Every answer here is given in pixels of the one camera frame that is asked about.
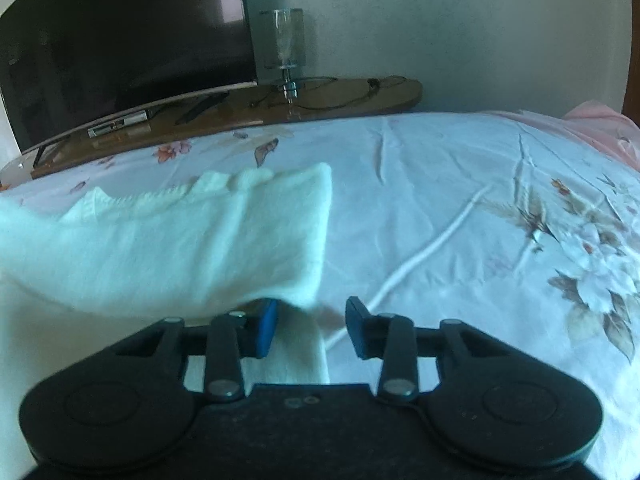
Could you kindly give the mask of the glass table lamp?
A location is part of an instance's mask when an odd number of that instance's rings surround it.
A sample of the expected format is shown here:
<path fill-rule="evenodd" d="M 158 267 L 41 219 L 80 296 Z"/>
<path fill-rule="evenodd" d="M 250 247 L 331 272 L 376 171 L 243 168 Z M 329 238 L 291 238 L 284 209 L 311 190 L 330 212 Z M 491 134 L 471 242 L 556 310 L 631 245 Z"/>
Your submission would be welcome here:
<path fill-rule="evenodd" d="M 281 91 L 288 103 L 298 98 L 294 72 L 306 63 L 304 11 L 273 9 L 259 13 L 262 25 L 262 57 L 268 70 L 281 74 Z"/>

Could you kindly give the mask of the floral white bed sheet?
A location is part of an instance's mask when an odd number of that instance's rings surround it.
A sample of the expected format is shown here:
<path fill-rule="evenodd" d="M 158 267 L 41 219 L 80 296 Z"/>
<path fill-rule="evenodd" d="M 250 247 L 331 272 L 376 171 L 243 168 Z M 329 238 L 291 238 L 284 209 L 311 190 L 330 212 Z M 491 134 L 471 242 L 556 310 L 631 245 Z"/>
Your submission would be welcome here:
<path fill-rule="evenodd" d="M 9 186 L 1 203 L 64 214 L 94 188 L 121 198 L 319 164 L 332 204 L 310 315 L 329 378 L 281 384 L 376 383 L 380 364 L 358 359 L 346 332 L 351 296 L 419 326 L 458 318 L 584 382 L 604 411 L 589 467 L 638 476 L 639 171 L 588 144 L 492 113 L 298 122 L 98 159 Z M 1 378 L 3 478 L 32 469 L 17 412 L 43 378 Z"/>

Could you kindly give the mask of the pink blanket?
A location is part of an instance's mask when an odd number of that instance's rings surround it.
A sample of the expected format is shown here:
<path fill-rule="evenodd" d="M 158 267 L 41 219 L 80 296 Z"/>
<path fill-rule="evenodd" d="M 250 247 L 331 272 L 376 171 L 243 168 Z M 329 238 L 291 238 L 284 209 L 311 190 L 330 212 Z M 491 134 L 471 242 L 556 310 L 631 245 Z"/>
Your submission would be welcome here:
<path fill-rule="evenodd" d="M 627 116 L 598 101 L 583 102 L 561 118 L 529 110 L 492 114 L 588 144 L 639 171 L 639 127 Z"/>

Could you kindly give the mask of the wooden TV console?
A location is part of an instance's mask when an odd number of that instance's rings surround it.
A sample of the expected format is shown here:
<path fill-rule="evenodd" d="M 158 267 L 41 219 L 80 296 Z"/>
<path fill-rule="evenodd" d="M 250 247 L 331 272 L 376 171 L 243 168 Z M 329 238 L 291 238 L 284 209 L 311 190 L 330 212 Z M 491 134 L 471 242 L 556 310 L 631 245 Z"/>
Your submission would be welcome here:
<path fill-rule="evenodd" d="M 286 102 L 273 84 L 236 89 L 222 98 L 163 105 L 147 122 L 97 138 L 85 131 L 74 132 L 25 152 L 16 160 L 17 170 L 21 177 L 37 179 L 139 148 L 230 130 L 408 112 L 422 98 L 420 81 L 404 76 L 305 78 L 298 83 L 298 98 L 293 103 Z"/>

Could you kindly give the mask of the white knitted sweater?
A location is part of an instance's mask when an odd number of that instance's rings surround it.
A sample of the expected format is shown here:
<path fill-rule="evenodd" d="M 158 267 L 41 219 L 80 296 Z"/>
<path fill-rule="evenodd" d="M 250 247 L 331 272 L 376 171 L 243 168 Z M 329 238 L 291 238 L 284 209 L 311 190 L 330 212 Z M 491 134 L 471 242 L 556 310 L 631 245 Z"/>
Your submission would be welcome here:
<path fill-rule="evenodd" d="M 64 214 L 2 200 L 2 380 L 25 389 L 144 323 L 205 321 L 273 298 L 284 320 L 255 378 L 326 382 L 310 309 L 331 204 L 325 164 L 208 172 L 121 198 L 94 188 Z"/>

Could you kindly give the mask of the large black television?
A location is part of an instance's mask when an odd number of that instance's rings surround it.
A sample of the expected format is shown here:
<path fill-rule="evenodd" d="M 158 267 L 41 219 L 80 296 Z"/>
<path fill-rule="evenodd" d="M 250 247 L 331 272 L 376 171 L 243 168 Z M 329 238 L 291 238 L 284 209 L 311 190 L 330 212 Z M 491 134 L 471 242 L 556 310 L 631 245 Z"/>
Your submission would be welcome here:
<path fill-rule="evenodd" d="M 1 96 L 24 151 L 255 80 L 245 0 L 16 0 L 1 17 Z"/>

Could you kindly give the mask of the silver set-top box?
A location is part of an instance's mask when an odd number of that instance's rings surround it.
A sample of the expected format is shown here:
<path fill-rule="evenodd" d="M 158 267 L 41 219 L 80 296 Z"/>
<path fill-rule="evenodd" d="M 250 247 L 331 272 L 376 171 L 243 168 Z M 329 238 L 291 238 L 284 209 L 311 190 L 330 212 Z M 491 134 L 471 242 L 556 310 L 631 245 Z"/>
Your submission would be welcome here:
<path fill-rule="evenodd" d="M 100 122 L 90 127 L 87 133 L 90 138 L 97 138 L 98 136 L 104 136 L 104 134 L 112 133 L 123 128 L 142 124 L 142 122 L 147 122 L 148 120 L 149 114 L 146 110 L 137 110 L 133 113 Z"/>

